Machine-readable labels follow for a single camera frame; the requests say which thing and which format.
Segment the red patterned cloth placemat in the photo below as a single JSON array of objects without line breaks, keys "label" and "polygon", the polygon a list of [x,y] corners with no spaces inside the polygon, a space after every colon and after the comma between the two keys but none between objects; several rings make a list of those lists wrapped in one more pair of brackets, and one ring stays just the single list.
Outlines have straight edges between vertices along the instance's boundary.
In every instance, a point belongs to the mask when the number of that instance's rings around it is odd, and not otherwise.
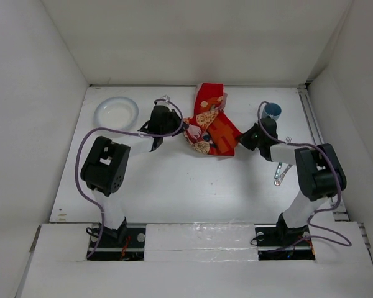
[{"label": "red patterned cloth placemat", "polygon": [[242,133],[224,113],[227,96],[223,84],[198,86],[193,115],[183,120],[188,125],[183,136],[198,153],[234,156]]}]

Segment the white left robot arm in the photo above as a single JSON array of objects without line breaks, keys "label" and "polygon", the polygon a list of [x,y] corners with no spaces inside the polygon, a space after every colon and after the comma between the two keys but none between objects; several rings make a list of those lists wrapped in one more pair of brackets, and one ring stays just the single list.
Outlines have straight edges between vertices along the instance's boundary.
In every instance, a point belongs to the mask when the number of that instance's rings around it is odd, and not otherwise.
[{"label": "white left robot arm", "polygon": [[104,135],[95,138],[81,169],[75,168],[80,176],[76,186],[81,189],[79,180],[93,193],[94,199],[84,195],[100,209],[101,222],[90,234],[105,239],[112,246],[124,243],[127,237],[127,219],[122,210],[120,199],[112,195],[122,186],[129,158],[156,151],[165,137],[176,136],[187,130],[188,124],[182,120],[178,110],[171,109],[166,103],[156,104],[150,119],[138,132],[121,132],[100,127],[95,129],[119,134],[119,140]]}]

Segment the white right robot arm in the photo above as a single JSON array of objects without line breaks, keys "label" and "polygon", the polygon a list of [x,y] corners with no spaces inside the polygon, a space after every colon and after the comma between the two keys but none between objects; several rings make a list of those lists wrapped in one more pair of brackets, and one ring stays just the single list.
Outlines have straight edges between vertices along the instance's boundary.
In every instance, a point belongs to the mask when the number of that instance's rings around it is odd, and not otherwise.
[{"label": "white right robot arm", "polygon": [[277,137],[276,121],[266,117],[237,140],[250,151],[258,149],[267,161],[296,167],[299,192],[290,207],[279,215],[273,233],[286,246],[299,240],[315,214],[325,211],[320,207],[327,199],[341,200],[346,175],[331,144],[293,143]]}]

